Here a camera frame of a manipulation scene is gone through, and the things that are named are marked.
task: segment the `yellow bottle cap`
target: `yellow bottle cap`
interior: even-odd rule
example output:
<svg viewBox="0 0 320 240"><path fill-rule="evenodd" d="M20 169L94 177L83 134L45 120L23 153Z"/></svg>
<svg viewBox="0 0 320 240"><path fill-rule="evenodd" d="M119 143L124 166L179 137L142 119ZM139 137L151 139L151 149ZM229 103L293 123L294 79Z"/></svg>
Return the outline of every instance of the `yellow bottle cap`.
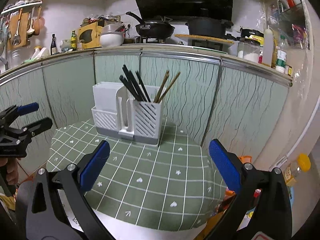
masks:
<svg viewBox="0 0 320 240"><path fill-rule="evenodd" d="M299 164L301 170L303 172L307 172L311 168L311 162L308 155L301 153L297 159L297 163Z"/></svg>

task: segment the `heart pattern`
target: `heart pattern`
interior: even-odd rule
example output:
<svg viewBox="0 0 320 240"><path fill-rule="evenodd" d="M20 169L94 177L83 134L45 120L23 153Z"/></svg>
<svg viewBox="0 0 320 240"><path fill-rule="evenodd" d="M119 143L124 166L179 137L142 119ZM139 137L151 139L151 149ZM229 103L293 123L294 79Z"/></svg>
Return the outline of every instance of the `heart pattern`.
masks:
<svg viewBox="0 0 320 240"><path fill-rule="evenodd" d="M173 201L171 204L170 204L170 207L176 207L177 206L177 203L175 201Z"/></svg>

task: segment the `green tiled countertop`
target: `green tiled countertop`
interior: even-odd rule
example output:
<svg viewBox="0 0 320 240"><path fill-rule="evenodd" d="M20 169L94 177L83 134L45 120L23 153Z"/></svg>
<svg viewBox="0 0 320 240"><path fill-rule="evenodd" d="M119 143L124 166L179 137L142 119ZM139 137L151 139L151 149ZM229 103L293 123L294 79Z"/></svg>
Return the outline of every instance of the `green tiled countertop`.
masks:
<svg viewBox="0 0 320 240"><path fill-rule="evenodd" d="M159 147L105 137L92 119L57 130L48 171L92 153L101 140L110 157L85 197L93 209L147 228L178 231L206 223L223 199L225 183L207 153L167 118Z"/></svg>

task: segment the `human hand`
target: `human hand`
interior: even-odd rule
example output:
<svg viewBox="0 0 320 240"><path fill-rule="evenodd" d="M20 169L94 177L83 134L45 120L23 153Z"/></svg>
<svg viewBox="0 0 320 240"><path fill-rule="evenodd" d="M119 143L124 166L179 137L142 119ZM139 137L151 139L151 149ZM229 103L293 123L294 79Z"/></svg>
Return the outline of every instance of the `human hand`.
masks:
<svg viewBox="0 0 320 240"><path fill-rule="evenodd" d="M7 164L7 182L8 185L14 185L18 183L18 163L16 158L0 158L0 167Z"/></svg>

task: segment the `chopstick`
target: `chopstick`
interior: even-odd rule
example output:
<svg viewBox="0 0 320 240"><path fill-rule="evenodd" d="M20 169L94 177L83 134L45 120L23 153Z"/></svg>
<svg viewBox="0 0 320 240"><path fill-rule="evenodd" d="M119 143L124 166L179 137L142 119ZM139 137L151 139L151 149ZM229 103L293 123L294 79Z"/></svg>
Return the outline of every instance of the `chopstick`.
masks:
<svg viewBox="0 0 320 240"><path fill-rule="evenodd" d="M155 97L155 100L153 101L154 103L157 103L157 102L158 102L158 100L159 100L159 98L160 98L160 96L161 96L161 92L162 92L162 90L163 90L163 88L164 88L164 85L165 85L165 83L167 82L168 78L169 78L169 70L167 70L167 71L165 72L165 75L164 75L163 80L162 80L162 84L161 84L161 86L160 86L160 88L159 88L159 90L158 90L158 93L157 93L157 95L156 95L156 97Z"/></svg>
<svg viewBox="0 0 320 240"><path fill-rule="evenodd" d="M130 77L130 80L133 84L133 87L135 88L135 90L137 91L137 94L139 95L139 97L142 98L143 101L147 101L144 94L142 93L140 87L139 87L139 84L138 82L136 81L136 79L134 78L134 75L132 74L131 70L128 71L128 75Z"/></svg>
<svg viewBox="0 0 320 240"><path fill-rule="evenodd" d="M129 90L129 92L133 95L133 97L137 101L142 101L141 98L135 92L135 90L132 90L132 88L129 85L129 82L125 79L125 77L123 75L120 75L119 79L121 80L121 82L124 84L124 86L127 88L127 90Z"/></svg>
<svg viewBox="0 0 320 240"><path fill-rule="evenodd" d="M144 84L143 84L143 81L142 81L142 79L141 79L141 76L140 76L140 74L139 74L139 71L136 71L136 75L137 75L138 80L139 80L139 82L140 82L140 85L141 85L141 87L142 87L142 89L143 89L143 91L144 91L144 94L146 95L146 97L147 97L147 99L148 99L148 102L151 103L150 97L149 97L149 95L148 95L148 92L147 92Z"/></svg>
<svg viewBox="0 0 320 240"><path fill-rule="evenodd" d="M130 80L130 77L129 77L129 73L128 73L129 71L128 71L127 66L125 64L123 64L122 70L123 70L125 76L127 77L128 84L129 84L131 90L134 90L134 87L133 87L131 80Z"/></svg>
<svg viewBox="0 0 320 240"><path fill-rule="evenodd" d="M165 92L163 93L163 95L160 97L160 99L157 101L157 103L160 103L161 100L164 98L164 96L166 95L166 93L169 91L169 89L172 87L172 85L174 84L174 82L177 80L177 78L180 75L180 71L175 75L175 77L172 79L172 81L170 82L170 85L167 87L167 89L165 90Z"/></svg>

